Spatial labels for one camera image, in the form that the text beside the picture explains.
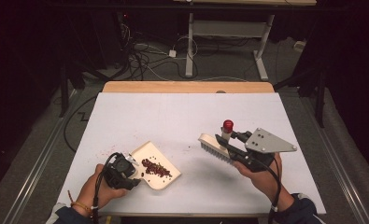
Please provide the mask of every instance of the dark sleeve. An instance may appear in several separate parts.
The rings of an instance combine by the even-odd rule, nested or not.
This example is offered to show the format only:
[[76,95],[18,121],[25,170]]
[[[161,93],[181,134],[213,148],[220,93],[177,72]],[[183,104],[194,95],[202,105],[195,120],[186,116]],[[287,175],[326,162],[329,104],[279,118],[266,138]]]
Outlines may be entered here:
[[58,215],[59,218],[54,224],[92,224],[89,218],[83,217],[71,207],[62,207],[56,211],[56,215]]
[[304,194],[292,194],[294,203],[283,212],[275,213],[275,221],[280,224],[320,224],[315,204]]

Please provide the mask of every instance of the red cap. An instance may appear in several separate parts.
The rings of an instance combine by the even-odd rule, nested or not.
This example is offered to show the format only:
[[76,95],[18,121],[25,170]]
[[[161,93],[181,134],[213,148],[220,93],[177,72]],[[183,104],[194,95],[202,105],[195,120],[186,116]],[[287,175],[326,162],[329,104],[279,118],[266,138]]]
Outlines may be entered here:
[[230,119],[225,120],[222,124],[222,131],[225,133],[231,133],[233,131],[233,128],[234,123]]

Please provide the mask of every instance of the hand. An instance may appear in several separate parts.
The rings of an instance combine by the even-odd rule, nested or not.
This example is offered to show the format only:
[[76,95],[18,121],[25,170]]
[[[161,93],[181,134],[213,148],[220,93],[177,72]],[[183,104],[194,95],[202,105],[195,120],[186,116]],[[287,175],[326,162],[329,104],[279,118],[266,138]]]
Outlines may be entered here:
[[[281,180],[282,160],[280,158],[279,153],[275,153],[275,159],[277,162],[272,162],[269,167],[271,168],[271,170],[275,172],[275,174],[277,174],[277,167],[278,167],[279,174],[277,175],[280,176],[280,180]],[[275,199],[276,194],[277,194],[277,182],[268,171],[261,171],[261,172],[253,173],[244,164],[242,164],[239,161],[234,161],[234,167],[239,171],[241,175],[250,178],[254,187],[256,187],[256,189],[258,189],[263,194],[265,194],[266,197],[268,197],[270,202],[272,202]],[[294,203],[294,199],[282,185],[281,191],[279,194],[279,200],[277,203],[278,211],[286,210],[293,203]]]
[[[92,207],[93,204],[93,197],[95,191],[95,184],[97,176],[102,172],[104,165],[97,164],[94,174],[89,177],[89,179],[83,185],[81,192],[77,198],[78,203],[83,203],[84,205],[88,206],[89,208]],[[99,209],[106,206],[112,199],[123,197],[127,193],[127,189],[112,189],[105,179],[103,178],[102,183],[99,189]],[[88,217],[88,212],[81,208],[80,206],[73,205],[73,208],[79,212],[81,215]]]

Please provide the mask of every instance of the sleeve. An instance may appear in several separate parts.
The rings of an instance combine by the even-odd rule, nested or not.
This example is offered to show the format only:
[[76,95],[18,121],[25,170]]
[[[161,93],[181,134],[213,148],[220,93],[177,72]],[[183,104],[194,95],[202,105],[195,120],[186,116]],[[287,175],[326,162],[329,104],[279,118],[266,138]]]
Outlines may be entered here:
[[283,212],[275,213],[280,224],[325,224],[316,211],[315,204],[304,194],[292,194],[294,203]]
[[83,217],[73,208],[57,203],[46,224],[92,224],[89,218]]

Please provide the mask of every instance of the silver metal plate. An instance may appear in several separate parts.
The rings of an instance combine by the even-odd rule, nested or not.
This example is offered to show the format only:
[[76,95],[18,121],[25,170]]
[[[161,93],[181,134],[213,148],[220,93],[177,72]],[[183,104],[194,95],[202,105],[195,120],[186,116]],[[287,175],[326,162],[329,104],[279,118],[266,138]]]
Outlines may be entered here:
[[296,151],[297,146],[269,133],[268,131],[258,128],[245,143],[245,147],[261,152],[289,152]]

